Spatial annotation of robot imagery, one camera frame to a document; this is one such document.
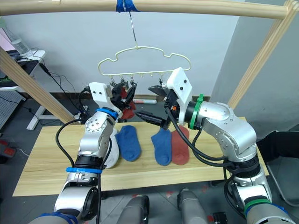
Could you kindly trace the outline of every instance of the red sock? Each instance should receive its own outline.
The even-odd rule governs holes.
[[[179,126],[184,135],[189,138],[189,131],[183,126]],[[177,131],[171,132],[172,162],[177,165],[184,165],[189,160],[188,145],[182,140]]]

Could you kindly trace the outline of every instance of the wooden pole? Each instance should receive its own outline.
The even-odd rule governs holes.
[[[258,54],[250,63],[232,97],[230,98],[228,105],[232,109],[235,109],[237,107],[247,89],[250,87],[251,83],[258,75],[264,64],[267,62],[278,42],[290,26],[292,20],[296,15],[297,9],[299,8],[298,2],[294,0],[286,1],[285,6],[288,7],[287,16],[282,21],[274,21]]]
[[[141,12],[219,14],[284,19],[287,7],[229,0],[133,0]],[[116,10],[116,0],[1,0],[0,15]]]
[[[0,70],[62,122],[74,120],[73,115],[32,79],[1,47]]]

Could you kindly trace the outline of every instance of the gray wall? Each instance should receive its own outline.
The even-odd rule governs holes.
[[[132,17],[138,44],[162,48],[166,54],[179,53],[189,57],[192,69],[187,75],[193,83],[193,94],[210,96],[238,17],[143,12],[132,13]],[[44,13],[4,18],[10,29],[31,48],[44,49],[49,70],[67,76],[77,91],[89,82],[109,83],[109,77],[99,74],[98,62],[107,57],[114,58],[117,51],[135,44],[128,13]],[[104,64],[103,71],[117,73],[177,67],[187,67],[187,63],[175,56],[164,58],[159,51],[142,49],[123,53],[118,62]],[[60,91],[41,70],[36,70],[35,78],[48,91]],[[158,84],[159,78],[159,75],[136,76],[136,93],[152,94],[147,88]],[[63,86],[72,91],[64,79]]]
[[[258,3],[274,4],[271,0]],[[284,0],[275,1],[283,5]],[[273,20],[240,17],[217,78],[211,101],[227,103],[251,60],[261,47]],[[286,131],[299,123],[299,15],[235,109],[263,138],[273,130]]]

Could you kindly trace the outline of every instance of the wooden table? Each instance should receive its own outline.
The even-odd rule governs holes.
[[[156,134],[159,127],[145,123],[118,123],[116,128],[123,125],[133,125],[137,129],[138,139],[142,148],[141,156],[134,162],[119,158],[116,166],[104,170],[102,174],[102,190],[130,189],[175,183],[223,180],[222,168],[207,166],[198,161],[190,150],[190,159],[183,166],[170,165],[164,167],[157,164],[154,157],[154,146],[151,136]],[[66,167],[70,163],[55,143],[55,134],[59,126],[43,127],[30,157],[25,165],[13,196],[35,196],[59,194],[66,180]],[[189,140],[192,141],[197,131],[189,130]],[[63,147],[76,158],[79,141],[83,137],[84,126],[67,126],[60,135]],[[221,156],[221,150],[216,140],[201,133],[196,147],[211,156]],[[267,175],[265,163],[258,151],[259,159]]]

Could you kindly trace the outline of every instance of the blue sock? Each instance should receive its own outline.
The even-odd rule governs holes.
[[[155,147],[155,159],[161,166],[171,162],[171,132],[160,128],[159,132],[151,137]]]
[[[141,154],[136,128],[127,125],[115,135],[121,156],[127,161],[135,161]]]

